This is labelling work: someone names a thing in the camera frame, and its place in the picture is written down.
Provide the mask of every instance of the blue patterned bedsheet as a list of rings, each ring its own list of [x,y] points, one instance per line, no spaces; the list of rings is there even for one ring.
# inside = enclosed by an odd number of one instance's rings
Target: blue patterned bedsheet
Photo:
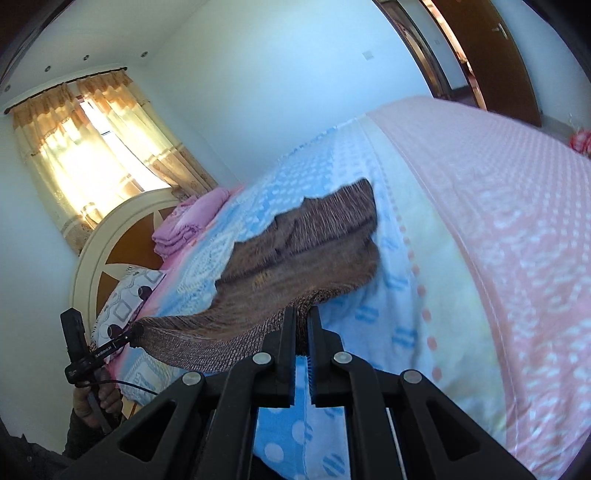
[[[320,306],[324,328],[341,335],[345,349],[374,367],[393,373],[415,368],[431,372],[427,332],[420,320],[407,247],[395,218],[393,200],[374,149],[358,121],[320,135],[294,150],[252,186],[232,198],[205,237],[176,268],[174,288],[160,295],[150,315],[192,314],[207,309],[234,242],[259,235],[274,216],[301,205],[304,197],[324,197],[343,185],[367,178],[378,210],[374,241],[381,262],[366,286]],[[183,371],[127,349],[116,367],[118,378],[162,390]],[[281,476],[294,480],[349,478],[348,449],[342,408],[310,405],[305,358],[298,358],[295,406],[261,409],[255,454]],[[150,395],[122,387],[141,404]]]

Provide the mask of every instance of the metal rivet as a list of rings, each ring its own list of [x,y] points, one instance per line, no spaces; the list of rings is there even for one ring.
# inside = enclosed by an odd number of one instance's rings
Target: metal rivet
[[[201,381],[201,375],[198,372],[187,372],[183,375],[185,385],[197,385]]]
[[[338,364],[349,364],[351,363],[351,360],[353,360],[353,357],[349,352],[337,352],[333,358]]]
[[[407,370],[404,372],[403,378],[408,383],[419,383],[423,379],[423,376],[416,370]]]
[[[257,365],[266,365],[271,361],[271,356],[267,352],[258,352],[252,357],[252,361]]]

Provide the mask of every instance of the pink bedspread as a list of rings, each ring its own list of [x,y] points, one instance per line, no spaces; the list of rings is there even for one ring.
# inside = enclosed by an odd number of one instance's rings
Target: pink bedspread
[[[591,163],[531,127],[443,100],[369,116],[472,271],[503,370],[508,450],[537,475],[560,474],[551,470],[591,430]],[[564,462],[535,465],[543,452]]]

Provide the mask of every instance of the patterned pillowcase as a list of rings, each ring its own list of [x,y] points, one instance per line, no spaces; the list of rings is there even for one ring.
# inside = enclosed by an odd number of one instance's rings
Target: patterned pillowcase
[[[135,320],[144,301],[139,297],[141,287],[154,290],[164,278],[165,272],[150,270],[142,267],[128,267],[127,275],[118,283],[111,296],[100,311],[90,336],[91,349],[104,345],[111,338],[108,334],[110,325],[117,325],[121,329]],[[107,357],[106,363],[117,353]]]

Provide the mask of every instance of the orange curtain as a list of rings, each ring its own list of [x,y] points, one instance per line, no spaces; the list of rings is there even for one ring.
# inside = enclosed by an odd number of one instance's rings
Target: orange curtain
[[[163,124],[124,70],[78,80],[85,100],[101,111],[121,141],[178,197],[201,196],[217,186]]]
[[[80,254],[105,215],[141,189],[65,84],[16,106],[12,114],[39,198]]]

